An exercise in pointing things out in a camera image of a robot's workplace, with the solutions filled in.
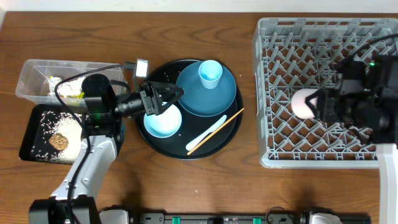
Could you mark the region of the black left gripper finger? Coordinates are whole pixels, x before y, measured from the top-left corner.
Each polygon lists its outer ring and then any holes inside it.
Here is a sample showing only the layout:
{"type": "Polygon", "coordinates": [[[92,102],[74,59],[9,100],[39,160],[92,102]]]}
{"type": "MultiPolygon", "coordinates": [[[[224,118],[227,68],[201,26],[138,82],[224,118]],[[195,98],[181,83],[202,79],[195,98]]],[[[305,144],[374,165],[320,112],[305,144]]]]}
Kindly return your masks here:
{"type": "Polygon", "coordinates": [[[156,95],[155,102],[157,104],[157,109],[155,114],[160,115],[163,114],[168,108],[170,108],[174,103],[176,103],[181,97],[183,93],[175,93],[172,96],[164,96],[164,95],[156,95]]]}
{"type": "Polygon", "coordinates": [[[162,83],[162,82],[153,82],[148,81],[147,84],[154,90],[161,92],[167,91],[171,93],[184,93],[184,89],[178,87],[176,84],[173,83],[162,83]]]}

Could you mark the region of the pink cup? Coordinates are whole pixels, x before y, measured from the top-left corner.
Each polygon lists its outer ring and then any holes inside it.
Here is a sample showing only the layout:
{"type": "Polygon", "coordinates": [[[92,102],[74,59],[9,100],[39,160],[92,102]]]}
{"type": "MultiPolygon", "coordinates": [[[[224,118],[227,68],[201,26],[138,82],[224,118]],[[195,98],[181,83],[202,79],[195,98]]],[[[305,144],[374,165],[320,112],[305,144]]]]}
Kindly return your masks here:
{"type": "Polygon", "coordinates": [[[305,103],[305,99],[316,91],[318,90],[305,88],[297,91],[293,95],[290,104],[296,117],[300,119],[310,119],[315,117],[312,110],[305,103]]]}

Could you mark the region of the light blue bowl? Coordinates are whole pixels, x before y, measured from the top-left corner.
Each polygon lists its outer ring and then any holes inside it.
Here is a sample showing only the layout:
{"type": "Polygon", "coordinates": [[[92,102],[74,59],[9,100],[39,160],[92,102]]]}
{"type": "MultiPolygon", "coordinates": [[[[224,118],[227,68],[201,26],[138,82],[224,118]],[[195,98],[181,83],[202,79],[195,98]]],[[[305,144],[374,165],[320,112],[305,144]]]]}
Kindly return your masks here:
{"type": "Polygon", "coordinates": [[[182,114],[175,105],[172,105],[163,114],[144,116],[146,131],[156,138],[171,137],[180,129],[181,125],[182,114]]]}

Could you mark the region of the light blue cup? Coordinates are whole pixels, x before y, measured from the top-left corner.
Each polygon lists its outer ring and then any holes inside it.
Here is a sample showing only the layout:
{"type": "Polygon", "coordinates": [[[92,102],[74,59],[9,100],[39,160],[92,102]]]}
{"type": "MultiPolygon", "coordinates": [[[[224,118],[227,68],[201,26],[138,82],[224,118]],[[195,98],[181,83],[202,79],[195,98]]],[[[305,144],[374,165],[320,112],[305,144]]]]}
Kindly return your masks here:
{"type": "Polygon", "coordinates": [[[202,85],[206,89],[214,89],[223,74],[223,67],[215,60],[205,60],[198,68],[202,85]]]}

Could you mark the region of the brown cookie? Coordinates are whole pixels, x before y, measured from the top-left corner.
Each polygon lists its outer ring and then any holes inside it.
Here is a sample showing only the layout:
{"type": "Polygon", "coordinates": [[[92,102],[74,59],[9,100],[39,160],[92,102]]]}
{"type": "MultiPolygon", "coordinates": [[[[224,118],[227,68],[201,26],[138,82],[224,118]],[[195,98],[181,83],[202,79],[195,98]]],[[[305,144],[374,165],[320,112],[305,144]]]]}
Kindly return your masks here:
{"type": "Polygon", "coordinates": [[[56,133],[49,139],[49,143],[58,151],[64,151],[68,147],[68,139],[60,134],[56,133]]]}

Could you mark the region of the foil snack wrapper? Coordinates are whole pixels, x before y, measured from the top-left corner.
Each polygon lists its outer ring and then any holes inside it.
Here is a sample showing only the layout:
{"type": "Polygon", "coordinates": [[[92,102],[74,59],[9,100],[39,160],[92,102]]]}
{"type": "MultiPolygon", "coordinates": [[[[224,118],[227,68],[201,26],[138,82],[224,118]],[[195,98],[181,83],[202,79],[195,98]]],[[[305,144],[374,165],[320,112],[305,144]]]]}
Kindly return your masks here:
{"type": "Polygon", "coordinates": [[[47,96],[55,97],[55,86],[61,81],[62,79],[60,77],[49,76],[49,79],[47,80],[49,93],[47,94],[47,96]]]}

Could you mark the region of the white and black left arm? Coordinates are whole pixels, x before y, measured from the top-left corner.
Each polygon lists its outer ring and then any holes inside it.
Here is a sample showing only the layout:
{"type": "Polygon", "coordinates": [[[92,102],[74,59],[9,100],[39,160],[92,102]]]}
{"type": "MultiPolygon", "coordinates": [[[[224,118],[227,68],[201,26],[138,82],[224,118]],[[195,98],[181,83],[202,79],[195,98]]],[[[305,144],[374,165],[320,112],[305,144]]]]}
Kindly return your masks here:
{"type": "Polygon", "coordinates": [[[131,223],[126,208],[99,212],[96,198],[105,175],[124,141],[123,118],[163,114],[184,94],[173,83],[144,82],[135,93],[116,95],[113,86],[127,86],[95,73],[82,83],[87,110],[76,119],[81,146],[69,173],[48,199],[34,200],[29,223],[131,223]]]}

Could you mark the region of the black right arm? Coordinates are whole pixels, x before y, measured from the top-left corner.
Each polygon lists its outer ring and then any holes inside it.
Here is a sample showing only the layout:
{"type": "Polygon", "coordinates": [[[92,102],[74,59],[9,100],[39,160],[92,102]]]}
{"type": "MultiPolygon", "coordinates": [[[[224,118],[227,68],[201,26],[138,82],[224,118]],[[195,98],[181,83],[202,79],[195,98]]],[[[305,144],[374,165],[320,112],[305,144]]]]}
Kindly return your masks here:
{"type": "Polygon", "coordinates": [[[397,57],[369,63],[347,57],[338,64],[339,89],[319,89],[304,98],[316,119],[372,131],[380,173],[380,223],[397,223],[397,57]]]}

